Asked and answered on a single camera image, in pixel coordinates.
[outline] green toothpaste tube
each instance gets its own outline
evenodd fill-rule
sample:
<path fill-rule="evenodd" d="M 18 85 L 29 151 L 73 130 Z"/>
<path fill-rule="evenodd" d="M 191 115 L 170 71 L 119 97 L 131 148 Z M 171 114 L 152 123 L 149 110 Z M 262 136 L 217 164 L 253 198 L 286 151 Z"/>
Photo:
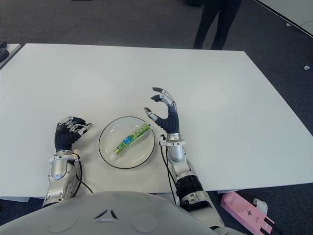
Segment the green toothpaste tube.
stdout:
<path fill-rule="evenodd" d="M 132 132 L 129 136 L 127 136 L 122 143 L 120 143 L 115 150 L 113 150 L 113 153 L 110 155 L 110 160 L 115 161 L 116 158 L 122 153 L 122 151 L 125 148 L 128 148 L 129 146 L 133 145 L 134 143 L 138 142 L 139 140 L 142 140 L 144 136 L 147 136 L 147 133 L 151 130 L 150 125 L 144 123 L 142 126 L 140 126 L 138 129 L 136 129 L 134 132 Z"/>

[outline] pink box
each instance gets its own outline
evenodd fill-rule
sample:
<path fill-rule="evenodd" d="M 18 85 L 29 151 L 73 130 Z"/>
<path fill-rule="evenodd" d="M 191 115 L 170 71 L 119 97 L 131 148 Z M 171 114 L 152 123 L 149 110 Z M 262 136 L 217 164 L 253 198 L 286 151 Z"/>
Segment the pink box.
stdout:
<path fill-rule="evenodd" d="M 221 207 L 254 235 L 268 235 L 272 231 L 269 224 L 274 221 L 235 192 L 223 195 Z"/>

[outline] dark floor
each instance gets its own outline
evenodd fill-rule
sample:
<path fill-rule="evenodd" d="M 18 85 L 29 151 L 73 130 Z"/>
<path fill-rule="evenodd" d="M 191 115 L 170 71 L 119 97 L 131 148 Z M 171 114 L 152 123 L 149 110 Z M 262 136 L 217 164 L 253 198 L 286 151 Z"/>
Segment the dark floor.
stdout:
<path fill-rule="evenodd" d="M 0 0 L 0 38 L 9 43 L 61 43 L 128 47 L 191 48 L 201 7 L 182 0 Z M 216 22 L 204 48 L 211 48 Z M 245 51 L 313 133 L 313 39 L 253 0 L 243 0 L 226 50 Z M 312 235 L 313 184 L 239 192 L 265 200 L 269 217 L 284 234 Z M 227 226 L 247 232 L 218 206 Z M 0 200 L 0 224 L 41 206 L 41 200 Z"/>

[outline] wire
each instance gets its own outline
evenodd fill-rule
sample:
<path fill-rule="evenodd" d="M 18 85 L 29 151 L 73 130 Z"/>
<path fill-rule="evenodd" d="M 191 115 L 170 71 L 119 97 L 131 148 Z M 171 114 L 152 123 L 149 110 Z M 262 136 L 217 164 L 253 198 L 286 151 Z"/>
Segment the wire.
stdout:
<path fill-rule="evenodd" d="M 166 161 L 165 161 L 165 158 L 164 158 L 164 155 L 163 155 L 163 148 L 162 148 L 162 146 L 161 146 L 161 155 L 162 155 L 163 162 L 164 162 L 164 164 L 165 164 L 165 166 L 166 166 L 166 169 L 167 169 L 168 182 L 169 182 L 169 184 L 170 184 L 172 196 L 173 196 L 174 202 L 175 202 L 175 204 L 176 204 L 176 199 L 175 199 L 175 196 L 174 196 L 174 192 L 173 192 L 173 188 L 172 188 L 170 176 L 171 176 L 171 178 L 172 178 L 172 180 L 173 180 L 173 183 L 174 183 L 175 187 L 176 187 L 176 184 L 175 184 L 174 177 L 173 177 L 172 173 L 170 172 L 170 169 L 168 168 L 167 147 L 166 147 Z"/>
<path fill-rule="evenodd" d="M 304 22 L 303 24 L 300 25 L 300 27 L 301 27 L 302 25 L 304 25 L 304 24 L 306 24 L 306 23 L 310 23 L 310 22 L 313 22 L 313 20 Z"/>
<path fill-rule="evenodd" d="M 81 182 L 82 182 L 82 178 L 83 178 L 83 168 L 82 168 L 82 163 L 81 163 L 80 161 L 78 161 L 78 163 L 79 163 L 79 169 L 80 169 L 80 178 L 78 179 L 78 180 L 79 180 L 79 183 L 78 183 L 78 186 L 77 186 L 77 189 L 76 189 L 75 193 L 73 194 L 73 197 L 75 197 L 75 196 L 76 196 L 77 191 L 78 191 L 78 189 L 79 189 L 79 187 L 80 187 L 80 184 L 81 184 Z"/>
<path fill-rule="evenodd" d="M 81 181 L 81 183 L 82 183 L 83 185 L 85 185 L 85 187 L 88 188 L 91 193 L 93 193 L 93 191 L 91 190 L 91 188 L 89 188 L 88 185 L 86 185 L 86 183 L 84 183 L 83 181 Z"/>

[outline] person's leg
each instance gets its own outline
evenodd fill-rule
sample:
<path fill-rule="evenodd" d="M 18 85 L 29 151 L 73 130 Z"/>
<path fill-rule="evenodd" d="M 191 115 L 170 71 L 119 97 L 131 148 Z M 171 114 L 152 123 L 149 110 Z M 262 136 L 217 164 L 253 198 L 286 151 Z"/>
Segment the person's leg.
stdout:
<path fill-rule="evenodd" d="M 224 0 L 206 0 L 203 7 L 201 22 L 194 42 L 194 49 L 202 49 L 207 31 L 219 12 Z"/>
<path fill-rule="evenodd" d="M 231 24 L 240 7 L 241 0 L 226 0 L 221 7 L 217 32 L 213 41 L 212 50 L 222 50 Z"/>

